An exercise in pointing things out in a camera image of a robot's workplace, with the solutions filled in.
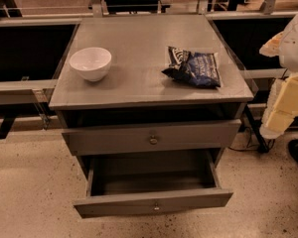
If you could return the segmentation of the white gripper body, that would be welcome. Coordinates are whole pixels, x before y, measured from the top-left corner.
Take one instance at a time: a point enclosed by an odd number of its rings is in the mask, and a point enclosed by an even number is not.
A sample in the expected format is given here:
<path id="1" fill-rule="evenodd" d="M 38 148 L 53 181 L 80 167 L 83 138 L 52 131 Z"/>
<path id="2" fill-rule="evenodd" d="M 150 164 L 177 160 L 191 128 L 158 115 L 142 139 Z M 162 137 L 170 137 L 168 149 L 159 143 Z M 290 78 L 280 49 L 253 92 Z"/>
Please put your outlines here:
<path id="1" fill-rule="evenodd" d="M 265 139 L 276 139 L 297 116 L 298 73 L 291 73 L 285 80 L 276 79 L 271 86 L 259 133 Z"/>

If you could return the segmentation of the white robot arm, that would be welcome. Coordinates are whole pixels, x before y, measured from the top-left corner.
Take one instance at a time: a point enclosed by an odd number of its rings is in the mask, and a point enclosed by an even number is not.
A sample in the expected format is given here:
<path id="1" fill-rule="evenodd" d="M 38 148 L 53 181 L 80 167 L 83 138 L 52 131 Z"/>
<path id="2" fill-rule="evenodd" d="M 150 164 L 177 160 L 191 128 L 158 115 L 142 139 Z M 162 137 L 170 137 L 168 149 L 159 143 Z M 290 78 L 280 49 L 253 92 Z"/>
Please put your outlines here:
<path id="1" fill-rule="evenodd" d="M 298 116 L 298 13 L 259 53 L 267 57 L 279 56 L 280 65 L 290 72 L 286 79 L 274 80 L 259 129 L 263 138 L 276 139 Z"/>

